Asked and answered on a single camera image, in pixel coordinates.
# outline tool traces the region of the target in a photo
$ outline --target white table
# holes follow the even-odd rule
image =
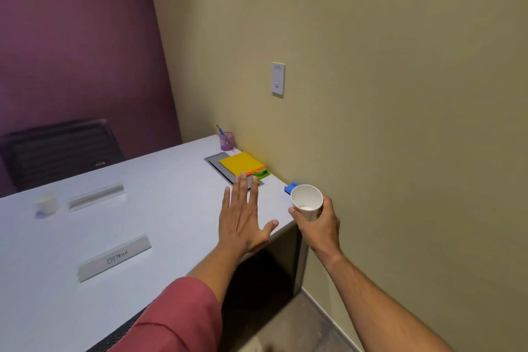
[[[204,158],[218,136],[0,199],[0,350],[84,352],[184,276],[218,241],[226,180]],[[285,184],[259,189],[259,224],[292,222]],[[71,198],[122,183],[125,194],[77,211]],[[60,210],[36,218],[53,192]],[[135,237],[152,248],[79,283],[77,266]]]

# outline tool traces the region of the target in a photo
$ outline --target wall switch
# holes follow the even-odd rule
[[[271,91],[278,95],[284,95],[284,64],[273,63]]]

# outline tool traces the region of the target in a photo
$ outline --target open hand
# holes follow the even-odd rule
[[[257,217],[259,181],[255,176],[253,176],[252,181],[248,202],[248,179],[246,173],[236,177],[231,201],[229,200],[229,187],[226,187],[222,210],[220,211],[219,242],[233,243],[241,248],[242,254],[266,243],[271,232],[279,225],[277,220],[272,220],[264,226],[263,230],[259,228]]]
[[[339,247],[340,221],[334,213],[330,198],[323,196],[323,211],[314,222],[307,221],[303,214],[293,207],[289,208],[288,212],[296,221],[308,246],[324,265],[342,255]]]

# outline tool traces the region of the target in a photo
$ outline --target purple wall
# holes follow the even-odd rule
[[[180,144],[159,34],[152,0],[0,0],[0,134],[103,117],[127,158]]]

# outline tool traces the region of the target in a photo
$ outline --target cup rim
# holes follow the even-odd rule
[[[315,209],[301,209],[299,206],[297,206],[294,202],[294,198],[292,196],[292,194],[294,193],[294,191],[299,188],[299,187],[310,187],[310,188],[313,188],[315,189],[317,192],[319,192],[319,195],[321,196],[321,204],[318,208],[315,208]],[[294,205],[297,209],[301,210],[301,211],[315,211],[315,210],[319,210],[320,207],[323,205],[323,201],[324,201],[324,198],[323,198],[323,193],[319,190],[319,188],[317,187],[314,187],[313,185],[310,185],[310,184],[300,184],[298,186],[296,186],[294,189],[291,190],[291,194],[290,194],[290,200],[291,200],[291,204]]]

